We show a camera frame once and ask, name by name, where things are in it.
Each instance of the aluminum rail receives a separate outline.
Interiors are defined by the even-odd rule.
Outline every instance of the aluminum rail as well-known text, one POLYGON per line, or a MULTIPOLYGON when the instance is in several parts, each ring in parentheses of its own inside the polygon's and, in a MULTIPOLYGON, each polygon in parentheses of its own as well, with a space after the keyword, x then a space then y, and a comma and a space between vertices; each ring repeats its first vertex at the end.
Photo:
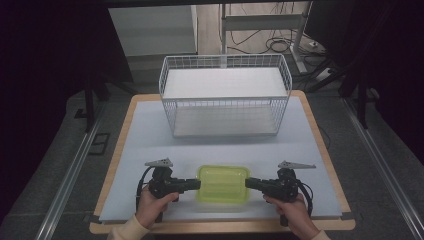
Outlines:
POLYGON ((88 150, 90 149, 91 143, 96 135, 97 129, 99 128, 99 123, 103 115, 104 109, 106 107, 105 102, 99 102, 99 105, 96 109, 95 122, 90 132, 86 133, 84 139, 81 142, 81 145, 72 160, 71 165, 68 168, 68 171, 65 174, 65 177, 62 180, 62 183, 59 187, 59 190, 54 197, 52 204, 50 205, 49 210, 41 224, 40 229, 35 237, 35 239, 51 239, 56 226, 59 222, 60 216, 63 213, 66 203, 68 202, 69 196, 71 195, 72 189, 75 185, 75 181, 78 178, 78 174, 81 170, 82 165, 84 164, 85 158, 87 156, 88 150))
POLYGON ((371 158, 376 165, 381 178, 386 184, 387 189, 389 190, 393 200, 404 217, 406 224, 414 235, 414 238, 417 240, 424 239, 424 225, 417 210, 411 203, 409 197, 402 190, 402 187, 394 176, 392 170, 384 159, 383 154, 380 152, 369 131, 364 129, 359 123, 355 115, 356 111, 353 104, 346 99, 343 99, 343 103, 345 104, 350 119, 352 120, 353 125, 359 133, 360 138, 364 141, 365 147, 371 155, 371 158))

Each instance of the black curtain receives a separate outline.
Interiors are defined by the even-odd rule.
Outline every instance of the black curtain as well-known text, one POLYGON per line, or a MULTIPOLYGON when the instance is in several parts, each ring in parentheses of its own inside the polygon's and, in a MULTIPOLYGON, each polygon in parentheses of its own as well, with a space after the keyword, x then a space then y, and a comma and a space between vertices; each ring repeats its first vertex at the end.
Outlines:
POLYGON ((132 78, 106 8, 0 4, 3 219, 51 144, 68 98, 87 79, 103 84, 101 73, 117 81, 132 78))

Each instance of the metal stand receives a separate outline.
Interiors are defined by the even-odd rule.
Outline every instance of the metal stand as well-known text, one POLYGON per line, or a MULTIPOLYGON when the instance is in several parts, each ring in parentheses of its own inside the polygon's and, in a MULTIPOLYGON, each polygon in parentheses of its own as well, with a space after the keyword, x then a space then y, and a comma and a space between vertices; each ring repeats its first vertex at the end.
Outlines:
POLYGON ((311 3, 308 2, 302 14, 290 15, 255 15, 255 16, 226 16, 225 4, 221 10, 221 52, 227 54, 227 31, 249 31, 249 30, 283 30, 297 29, 296 38, 290 46, 292 56, 300 73, 306 73, 306 67, 299 55, 299 44, 308 20, 311 3))

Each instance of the sleeve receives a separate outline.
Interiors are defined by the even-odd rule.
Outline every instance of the sleeve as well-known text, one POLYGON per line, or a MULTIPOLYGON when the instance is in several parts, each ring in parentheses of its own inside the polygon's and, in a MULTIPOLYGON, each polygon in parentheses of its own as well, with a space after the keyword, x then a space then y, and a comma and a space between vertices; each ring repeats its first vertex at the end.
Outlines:
POLYGON ((125 224, 114 227, 110 231, 108 240, 140 240, 144 235, 149 232, 148 229, 141 226, 135 218, 135 215, 128 220, 125 224))
POLYGON ((316 235, 314 238, 312 238, 311 240, 330 240, 330 238, 327 236, 327 234, 321 230, 318 235, 316 235))

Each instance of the wrist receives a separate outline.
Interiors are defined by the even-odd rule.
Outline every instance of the wrist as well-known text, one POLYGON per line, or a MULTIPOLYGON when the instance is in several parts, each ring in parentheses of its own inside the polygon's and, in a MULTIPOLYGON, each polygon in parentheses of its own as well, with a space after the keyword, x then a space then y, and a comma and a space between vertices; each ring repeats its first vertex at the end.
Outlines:
POLYGON ((153 222, 149 221, 148 219, 144 218, 141 214, 135 214, 135 218, 137 219, 138 223, 146 229, 150 229, 153 225, 153 222))

